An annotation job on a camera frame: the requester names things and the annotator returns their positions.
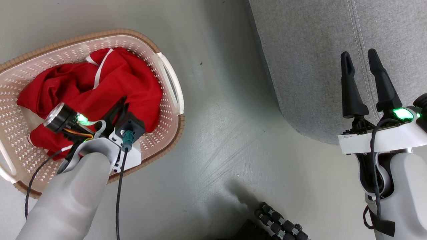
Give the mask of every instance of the brown basket rim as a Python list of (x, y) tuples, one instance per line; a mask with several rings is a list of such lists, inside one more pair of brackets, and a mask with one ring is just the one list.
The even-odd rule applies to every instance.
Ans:
[[(30, 59), (36, 58), (38, 56), (41, 56), (45, 53), (49, 53), (52, 52), (54, 50), (58, 50), (64, 47), (68, 47), (74, 44), (78, 44), (78, 43), (82, 43), (85, 41), (89, 41), (89, 40), (94, 40), (94, 39), (99, 39), (99, 38), (105, 38), (105, 37), (110, 37), (110, 36), (117, 36), (117, 35), (127, 35), (127, 36), (131, 36), (131, 37), (135, 37), (141, 41), (143, 41), (144, 43), (146, 43), (147, 45), (149, 45), (151, 47), (151, 49), (155, 52), (155, 53), (159, 53), (160, 49), (157, 47), (156, 44), (154, 44), (153, 41), (151, 41), (151, 39), (149, 39), (148, 37), (146, 37), (144, 34), (141, 34), (139, 32), (136, 32), (134, 30), (130, 30), (130, 29), (112, 29), (112, 30), (107, 30), (107, 31), (102, 31), (102, 32), (96, 32), (96, 33), (91, 33), (91, 34), (87, 34), (87, 35), (83, 35), (83, 36), (79, 36), (76, 38), (70, 38), (67, 40), (63, 40), (57, 43), (53, 43), (50, 44), (48, 46), (45, 46), (43, 48), (34, 50), (32, 52), (23, 54), (17, 58), (14, 58), (10, 61), (7, 61), (3, 64), (0, 65), (0, 73), (14, 67), (17, 66), (23, 62), (26, 62)], [(185, 123), (185, 117), (184, 114), (181, 114), (178, 116), (178, 129), (175, 133), (174, 138), (172, 139), (172, 141), (166, 146), (164, 147), (162, 150), (158, 151), (157, 153), (155, 153), (154, 155), (150, 156), (147, 159), (144, 159), (142, 161), (142, 163), (134, 168), (131, 168), (129, 170), (126, 170), (123, 173), (123, 176), (127, 176), (133, 172), (138, 171), (139, 169), (147, 166), (148, 164), (154, 162), (155, 160), (159, 159), (160, 157), (164, 156), (166, 153), (168, 153), (170, 150), (172, 150), (172, 148), (175, 147), (175, 145), (178, 143), (178, 141), (180, 140), (181, 136), (182, 136), (182, 132), (184, 130), (184, 123)], [(110, 176), (110, 178), (108, 179), (108, 183), (110, 184), (116, 180), (119, 179), (119, 174), (113, 174)], [(16, 183), (13, 184), (15, 186), (16, 189), (18, 189), (20, 192), (26, 194), (27, 190), (28, 190), (28, 186), (25, 185), (22, 181), (18, 181)], [(34, 199), (38, 199), (41, 196), (41, 192), (35, 191), (35, 190), (31, 190), (30, 191), (30, 197), (34, 198)]]

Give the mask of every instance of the red cloth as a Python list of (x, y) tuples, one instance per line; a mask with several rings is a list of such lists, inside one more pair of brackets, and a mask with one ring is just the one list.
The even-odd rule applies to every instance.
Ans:
[[(129, 111), (152, 132), (158, 123), (163, 92), (147, 64), (124, 48), (102, 49), (91, 54), (98, 65), (104, 63), (99, 85), (93, 89), (98, 66), (89, 63), (64, 64), (39, 74), (21, 92), (18, 105), (45, 119), (50, 111), (64, 102), (85, 115), (89, 121), (100, 120), (123, 96)], [(30, 134), (34, 146), (49, 150), (48, 155), (73, 144), (62, 133), (55, 134), (39, 125)], [(66, 152), (56, 159), (63, 158)]]

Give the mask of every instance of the laundry basket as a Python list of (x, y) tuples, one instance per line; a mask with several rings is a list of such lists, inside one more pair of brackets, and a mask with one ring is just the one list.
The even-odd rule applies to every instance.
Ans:
[[(27, 140), (34, 128), (31, 125), (37, 120), (27, 114), (28, 109), (16, 104), (19, 93), (47, 68), (81, 62), (96, 50), (116, 47), (126, 48), (143, 59), (163, 90), (159, 124), (140, 142), (142, 163), (125, 171), (124, 175), (150, 164), (177, 144), (184, 129), (181, 87), (169, 61), (150, 39), (132, 30), (116, 29), (61, 41), (0, 65), (0, 152), (3, 156), (0, 176), (19, 191), (26, 193), (32, 175), (47, 158), (43, 149), (34, 147)], [(38, 199), (60, 164), (61, 161), (50, 161), (43, 166), (32, 184), (31, 197)], [(118, 178), (118, 174), (113, 174), (108, 183)]]

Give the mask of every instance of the gray sofa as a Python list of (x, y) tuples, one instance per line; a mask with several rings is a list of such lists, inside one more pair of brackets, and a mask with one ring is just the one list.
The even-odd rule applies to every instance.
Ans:
[(375, 48), (404, 106), (427, 92), (424, 0), (248, 0), (266, 72), (291, 126), (337, 144), (350, 128), (342, 117), (340, 55), (348, 51), (367, 119), (381, 114), (367, 52)]

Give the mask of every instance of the green light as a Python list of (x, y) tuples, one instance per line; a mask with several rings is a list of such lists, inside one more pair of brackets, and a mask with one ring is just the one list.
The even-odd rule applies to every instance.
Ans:
[(406, 110), (404, 108), (394, 109), (393, 112), (396, 114), (396, 116), (398, 118), (400, 118), (402, 120), (405, 120), (405, 119), (409, 120), (409, 119), (413, 119), (414, 118), (414, 115), (410, 111), (408, 111), (408, 110)]
[(84, 125), (84, 123), (88, 122), (88, 118), (83, 116), (83, 114), (80, 114), (79, 116), (77, 116), (77, 120), (82, 123), (82, 125)]

